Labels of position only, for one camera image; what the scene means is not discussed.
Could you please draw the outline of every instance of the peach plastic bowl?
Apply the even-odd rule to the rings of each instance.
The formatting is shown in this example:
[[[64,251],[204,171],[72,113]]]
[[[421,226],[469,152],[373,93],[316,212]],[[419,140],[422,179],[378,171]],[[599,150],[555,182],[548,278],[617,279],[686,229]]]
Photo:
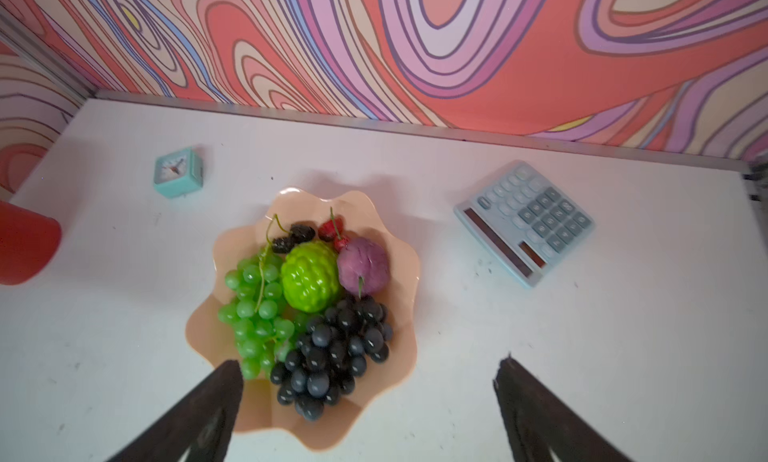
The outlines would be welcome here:
[[[331,207],[334,214],[344,217],[346,231],[374,240],[389,255],[392,281],[375,294],[376,300],[389,309],[387,321],[395,332],[389,343],[389,359],[384,364],[369,361],[366,374],[356,381],[355,391],[342,397],[335,407],[326,407],[316,422],[307,422],[292,406],[279,405],[278,387],[269,380],[247,380],[235,423],[236,432],[283,429],[312,450],[327,450],[341,442],[374,398],[406,380],[416,365],[413,303],[420,270],[418,256],[410,245],[387,231],[370,198],[359,191],[322,200],[298,188],[286,188],[255,225],[219,235],[214,243],[214,291],[187,322],[187,342],[214,367],[229,359],[241,360],[231,327],[219,322],[216,316],[219,307],[234,296],[224,284],[224,275],[235,268],[239,260],[255,255],[266,243],[266,227],[274,214],[278,214],[284,227],[298,221],[319,225],[329,218]],[[280,229],[273,224],[270,238],[275,236],[280,236]]]

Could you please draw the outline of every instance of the calculator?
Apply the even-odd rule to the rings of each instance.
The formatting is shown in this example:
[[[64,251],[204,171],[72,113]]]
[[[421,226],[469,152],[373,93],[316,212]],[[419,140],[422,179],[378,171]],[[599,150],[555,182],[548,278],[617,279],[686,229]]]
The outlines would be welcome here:
[[[593,230],[594,221],[524,161],[454,212],[526,287],[533,287]]]

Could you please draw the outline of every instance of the psychedelic wallpaper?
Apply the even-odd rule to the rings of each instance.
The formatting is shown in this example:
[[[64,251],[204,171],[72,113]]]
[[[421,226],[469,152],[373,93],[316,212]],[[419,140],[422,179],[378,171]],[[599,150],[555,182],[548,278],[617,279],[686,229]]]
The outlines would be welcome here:
[[[101,88],[753,160],[768,0],[0,0]]]
[[[79,102],[0,43],[0,200],[51,148]]]

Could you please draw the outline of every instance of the table surface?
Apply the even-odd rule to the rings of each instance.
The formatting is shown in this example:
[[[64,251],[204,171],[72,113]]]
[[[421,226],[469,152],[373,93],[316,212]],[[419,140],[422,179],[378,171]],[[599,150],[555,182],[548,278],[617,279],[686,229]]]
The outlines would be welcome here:
[[[186,146],[205,187],[166,200],[154,159]],[[598,224],[532,290],[452,213],[515,159]],[[768,458],[768,259],[736,172],[91,100],[13,198],[64,237],[0,287],[0,459],[104,460],[203,379],[184,325],[214,240],[286,186],[362,190],[414,246],[418,361],[338,448],[265,431],[228,460],[510,460],[507,354],[635,460]]]

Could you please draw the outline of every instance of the teal alarm clock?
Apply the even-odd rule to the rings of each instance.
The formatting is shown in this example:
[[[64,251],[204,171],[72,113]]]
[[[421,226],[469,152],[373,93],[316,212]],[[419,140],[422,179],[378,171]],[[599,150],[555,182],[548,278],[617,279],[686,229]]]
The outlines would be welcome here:
[[[184,149],[158,157],[154,162],[154,189],[166,198],[203,188],[203,160]]]

